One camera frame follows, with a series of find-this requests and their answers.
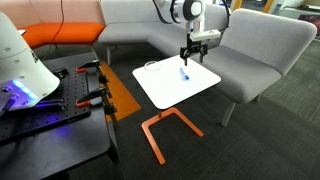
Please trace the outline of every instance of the blue marker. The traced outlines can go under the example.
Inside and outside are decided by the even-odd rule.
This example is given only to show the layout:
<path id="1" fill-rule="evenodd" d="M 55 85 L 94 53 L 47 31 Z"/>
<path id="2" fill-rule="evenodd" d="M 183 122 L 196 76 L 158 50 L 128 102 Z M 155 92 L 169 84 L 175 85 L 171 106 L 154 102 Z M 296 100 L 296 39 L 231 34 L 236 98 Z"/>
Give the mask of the blue marker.
<path id="1" fill-rule="evenodd" d="M 188 80 L 189 79 L 189 76 L 186 75 L 186 73 L 184 73 L 183 69 L 182 68 L 179 68 L 179 71 L 180 71 L 180 74 L 183 76 L 184 79 Z"/>

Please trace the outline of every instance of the carpet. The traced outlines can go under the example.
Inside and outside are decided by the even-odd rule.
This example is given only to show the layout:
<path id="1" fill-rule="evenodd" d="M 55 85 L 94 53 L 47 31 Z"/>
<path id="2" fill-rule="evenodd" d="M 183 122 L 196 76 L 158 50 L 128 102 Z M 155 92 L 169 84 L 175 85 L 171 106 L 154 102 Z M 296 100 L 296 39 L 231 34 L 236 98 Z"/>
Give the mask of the carpet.
<path id="1" fill-rule="evenodd" d="M 109 80 L 107 85 L 112 95 L 109 101 L 117 108 L 115 113 L 117 120 L 119 121 L 138 111 L 141 108 L 140 105 L 105 61 L 101 61 L 100 68 Z M 111 121 L 110 116 L 106 116 L 106 120 Z"/>

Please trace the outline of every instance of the orange metal base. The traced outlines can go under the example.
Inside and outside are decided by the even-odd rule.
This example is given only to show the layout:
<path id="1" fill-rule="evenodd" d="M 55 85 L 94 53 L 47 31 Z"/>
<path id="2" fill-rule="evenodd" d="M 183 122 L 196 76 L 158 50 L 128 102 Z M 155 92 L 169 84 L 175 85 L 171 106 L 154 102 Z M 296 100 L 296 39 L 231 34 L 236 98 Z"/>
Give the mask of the orange metal base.
<path id="1" fill-rule="evenodd" d="M 183 122 L 185 122 L 198 136 L 203 136 L 203 133 L 188 119 L 186 118 L 177 108 L 175 107 L 171 107 L 163 112 L 159 112 L 158 115 L 148 119 L 147 121 L 142 123 L 142 129 L 144 131 L 144 133 L 146 134 L 149 143 L 155 153 L 155 155 L 158 158 L 159 163 L 162 165 L 164 164 L 166 161 L 156 143 L 156 141 L 154 140 L 149 126 L 151 126 L 152 124 L 155 124 L 156 122 L 160 121 L 161 119 L 164 119 L 165 117 L 169 116 L 170 114 L 176 114 Z"/>

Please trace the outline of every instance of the white table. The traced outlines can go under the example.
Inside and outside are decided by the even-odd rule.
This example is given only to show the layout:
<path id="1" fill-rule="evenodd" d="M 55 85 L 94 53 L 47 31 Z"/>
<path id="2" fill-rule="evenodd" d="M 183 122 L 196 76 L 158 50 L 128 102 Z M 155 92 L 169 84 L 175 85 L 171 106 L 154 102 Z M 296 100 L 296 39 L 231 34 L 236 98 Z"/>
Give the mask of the white table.
<path id="1" fill-rule="evenodd" d="M 182 76 L 179 68 L 182 68 L 184 73 L 188 75 L 188 80 Z M 142 128 L 159 163 L 164 164 L 165 160 L 149 130 L 149 126 L 174 113 L 197 135 L 203 136 L 203 133 L 189 119 L 172 106 L 219 83 L 221 79 L 191 59 L 188 59 L 188 66 L 185 66 L 184 60 L 179 56 L 137 68 L 133 71 L 133 75 L 152 103 L 159 110 L 165 110 L 159 111 L 158 115 L 142 123 Z"/>

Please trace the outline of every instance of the gray carpet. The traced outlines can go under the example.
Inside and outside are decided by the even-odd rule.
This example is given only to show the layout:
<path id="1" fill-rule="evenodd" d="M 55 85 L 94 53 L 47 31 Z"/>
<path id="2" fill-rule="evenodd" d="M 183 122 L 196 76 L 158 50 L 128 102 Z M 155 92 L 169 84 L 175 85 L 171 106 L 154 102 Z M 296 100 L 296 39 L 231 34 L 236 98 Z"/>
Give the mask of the gray carpet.
<path id="1" fill-rule="evenodd" d="M 263 93 L 260 102 L 237 105 L 220 126 L 228 99 L 210 88 L 177 105 L 203 132 L 196 136 L 172 115 L 151 127 L 166 159 L 159 165 L 141 123 L 157 110 L 132 75 L 150 60 L 166 58 L 148 45 L 112 50 L 110 67 L 134 95 L 141 110 L 119 122 L 116 131 L 125 179 L 318 179 L 320 172 L 319 42 L 313 42 L 292 70 Z M 48 58 L 88 52 L 59 46 Z M 106 59 L 106 48 L 95 44 Z M 37 49 L 46 56 L 48 47 Z M 108 179 L 108 157 L 69 171 L 70 179 Z"/>

